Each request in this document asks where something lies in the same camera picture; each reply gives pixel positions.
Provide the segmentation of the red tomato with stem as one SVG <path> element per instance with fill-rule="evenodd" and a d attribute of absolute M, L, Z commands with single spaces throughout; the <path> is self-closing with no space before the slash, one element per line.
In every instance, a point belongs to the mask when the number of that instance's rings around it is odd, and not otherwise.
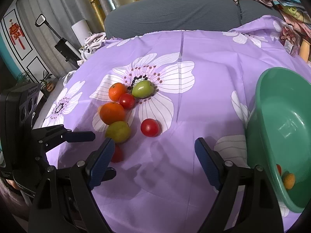
<path fill-rule="evenodd" d="M 124 156 L 123 156 L 122 149 L 120 148 L 119 145 L 115 145 L 114 154 L 112 156 L 111 162 L 119 163 L 119 162 L 122 162 L 123 159 L 124 159 Z"/>

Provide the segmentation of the brown round fruit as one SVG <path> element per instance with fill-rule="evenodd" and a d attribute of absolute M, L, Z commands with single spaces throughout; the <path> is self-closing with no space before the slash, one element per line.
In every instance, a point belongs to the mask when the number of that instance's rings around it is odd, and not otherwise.
<path fill-rule="evenodd" d="M 291 190 L 296 182 L 295 175 L 293 173 L 288 173 L 283 177 L 283 184 L 286 190 Z"/>

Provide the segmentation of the dark red tomato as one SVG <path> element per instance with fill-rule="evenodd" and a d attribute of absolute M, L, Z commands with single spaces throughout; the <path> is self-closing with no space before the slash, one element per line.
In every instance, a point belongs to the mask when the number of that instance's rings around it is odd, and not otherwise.
<path fill-rule="evenodd" d="M 281 169 L 281 166 L 279 164 L 276 165 L 277 166 L 277 170 L 279 172 L 279 175 L 281 176 L 282 175 L 282 169 Z"/>

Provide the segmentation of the green plastic bowl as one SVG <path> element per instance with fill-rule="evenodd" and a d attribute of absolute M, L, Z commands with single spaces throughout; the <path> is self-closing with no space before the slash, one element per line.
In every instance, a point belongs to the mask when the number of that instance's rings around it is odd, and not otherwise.
<path fill-rule="evenodd" d="M 310 83 L 304 77 L 281 67 L 261 74 L 246 143 L 248 165 L 261 165 L 278 200 L 303 212 L 310 200 Z M 296 178 L 291 190 L 283 184 L 288 173 Z"/>

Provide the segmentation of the large green fruit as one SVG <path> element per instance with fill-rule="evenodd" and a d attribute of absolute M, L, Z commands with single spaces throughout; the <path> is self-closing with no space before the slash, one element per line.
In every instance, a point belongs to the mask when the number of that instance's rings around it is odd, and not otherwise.
<path fill-rule="evenodd" d="M 105 132 L 105 138 L 111 138 L 115 143 L 121 144 L 131 136 L 131 128 L 124 121 L 114 122 L 109 125 Z"/>

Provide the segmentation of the large orange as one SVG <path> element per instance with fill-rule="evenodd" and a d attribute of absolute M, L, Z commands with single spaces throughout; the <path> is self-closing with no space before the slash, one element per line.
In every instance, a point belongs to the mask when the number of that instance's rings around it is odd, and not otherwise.
<path fill-rule="evenodd" d="M 111 125 L 114 122 L 125 121 L 125 110 L 116 102 L 108 102 L 102 105 L 99 109 L 100 119 L 107 125 Z"/>

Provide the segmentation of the red tomato between oranges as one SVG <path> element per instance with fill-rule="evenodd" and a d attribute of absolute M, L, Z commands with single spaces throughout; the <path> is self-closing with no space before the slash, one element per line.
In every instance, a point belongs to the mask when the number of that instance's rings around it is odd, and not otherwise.
<path fill-rule="evenodd" d="M 135 106 L 135 97 L 129 93 L 122 94 L 119 99 L 119 104 L 125 110 L 130 110 Z"/>

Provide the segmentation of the small mandarin orange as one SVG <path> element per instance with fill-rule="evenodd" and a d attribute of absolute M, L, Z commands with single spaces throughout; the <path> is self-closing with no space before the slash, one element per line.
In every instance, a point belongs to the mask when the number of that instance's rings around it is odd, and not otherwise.
<path fill-rule="evenodd" d="M 122 83 L 115 83 L 109 88 L 108 95 L 112 101 L 117 102 L 119 101 L 121 95 L 127 92 L 128 92 L 127 86 L 125 86 Z"/>

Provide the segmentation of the potted plant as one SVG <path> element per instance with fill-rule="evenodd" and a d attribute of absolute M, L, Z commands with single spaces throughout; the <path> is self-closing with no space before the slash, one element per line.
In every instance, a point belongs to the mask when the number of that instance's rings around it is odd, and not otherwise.
<path fill-rule="evenodd" d="M 41 85 L 41 91 L 43 93 L 51 93 L 54 90 L 55 85 L 52 80 L 52 75 L 52 73 L 45 73 L 45 71 L 43 72 L 43 78 L 39 80 Z"/>

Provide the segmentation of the purple floral tablecloth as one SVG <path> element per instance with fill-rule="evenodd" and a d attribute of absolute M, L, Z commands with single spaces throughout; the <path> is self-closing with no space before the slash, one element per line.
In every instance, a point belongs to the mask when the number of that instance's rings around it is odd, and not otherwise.
<path fill-rule="evenodd" d="M 92 131 L 88 143 L 63 143 L 47 153 L 57 168 L 73 166 L 97 150 L 106 124 L 98 108 L 115 83 L 147 78 L 155 93 L 140 99 L 126 120 L 131 137 L 114 164 L 117 175 L 93 189 L 115 232 L 197 232 L 217 196 L 195 155 L 203 137 L 225 159 L 246 166 L 245 128 L 259 76 L 284 67 L 310 79 L 309 66 L 279 42 L 282 20 L 265 15 L 229 32 L 162 31 L 107 40 L 75 72 L 44 121 Z M 151 118 L 160 134 L 147 137 Z"/>

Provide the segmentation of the white braided cloth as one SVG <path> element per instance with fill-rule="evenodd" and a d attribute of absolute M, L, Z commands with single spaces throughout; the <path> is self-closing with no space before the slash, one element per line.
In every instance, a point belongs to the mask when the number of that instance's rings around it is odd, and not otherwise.
<path fill-rule="evenodd" d="M 103 46 L 107 36 L 105 32 L 95 33 L 84 40 L 84 44 L 79 49 L 82 60 L 86 61 L 99 48 Z"/>

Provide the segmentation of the white paper roll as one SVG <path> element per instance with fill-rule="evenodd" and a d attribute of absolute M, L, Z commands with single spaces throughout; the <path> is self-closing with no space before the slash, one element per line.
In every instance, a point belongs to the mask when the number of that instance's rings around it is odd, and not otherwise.
<path fill-rule="evenodd" d="M 71 26 L 76 38 L 81 46 L 84 45 L 85 39 L 92 35 L 92 32 L 85 19 L 82 19 Z"/>

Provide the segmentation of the red chinese knot decoration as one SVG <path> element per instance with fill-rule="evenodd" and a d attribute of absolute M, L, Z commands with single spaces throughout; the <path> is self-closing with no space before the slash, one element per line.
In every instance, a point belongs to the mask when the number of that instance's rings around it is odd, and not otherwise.
<path fill-rule="evenodd" d="M 9 34 L 13 45 L 16 45 L 16 42 L 19 42 L 21 48 L 25 50 L 25 46 L 21 40 L 21 37 L 24 37 L 22 28 L 18 23 L 14 23 L 12 19 L 10 19 Z"/>

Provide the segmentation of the grey sofa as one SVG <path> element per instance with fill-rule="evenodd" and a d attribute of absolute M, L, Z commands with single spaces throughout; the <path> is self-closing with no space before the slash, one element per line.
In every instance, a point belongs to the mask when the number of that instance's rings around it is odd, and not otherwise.
<path fill-rule="evenodd" d="M 263 15 L 282 18 L 254 0 L 140 0 L 110 12 L 104 26 L 108 38 L 127 39 L 163 30 L 228 31 Z"/>

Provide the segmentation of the yellow bottle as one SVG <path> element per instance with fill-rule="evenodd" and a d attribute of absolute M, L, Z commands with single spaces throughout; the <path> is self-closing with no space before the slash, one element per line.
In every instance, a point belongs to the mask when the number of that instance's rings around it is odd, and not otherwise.
<path fill-rule="evenodd" d="M 310 42 L 303 38 L 300 49 L 299 56 L 305 61 L 308 61 L 310 55 Z"/>

